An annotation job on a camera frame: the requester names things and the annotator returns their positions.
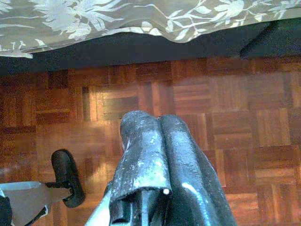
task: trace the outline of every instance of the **parquet floor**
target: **parquet floor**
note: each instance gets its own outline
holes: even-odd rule
[[[300,225],[301,57],[208,58],[0,78],[0,183],[54,181],[71,151],[87,199],[35,226],[82,226],[121,157],[119,124],[136,109],[186,120],[239,225]]]

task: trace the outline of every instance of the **floral curtain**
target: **floral curtain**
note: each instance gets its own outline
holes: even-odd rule
[[[0,56],[118,32],[188,42],[202,34],[301,16],[301,0],[0,0]]]

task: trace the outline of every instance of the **black caster wheel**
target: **black caster wheel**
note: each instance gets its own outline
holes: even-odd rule
[[[63,199],[65,205],[69,208],[81,205],[85,200],[85,193],[71,153],[65,149],[57,150],[51,156],[51,163],[55,172],[56,184],[65,185],[66,188],[71,189],[72,195]]]

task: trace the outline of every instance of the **white dot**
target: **white dot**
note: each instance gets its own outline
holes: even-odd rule
[[[169,189],[165,188],[165,189],[163,190],[163,194],[168,195],[168,194],[169,194]]]

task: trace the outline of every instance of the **gray object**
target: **gray object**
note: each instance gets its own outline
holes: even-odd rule
[[[184,121],[134,111],[123,117],[120,133],[124,155],[86,226],[236,225]]]
[[[37,181],[0,184],[0,195],[8,197],[13,212],[12,226],[24,226],[44,209],[43,217],[51,205],[71,195],[66,188],[48,188]]]

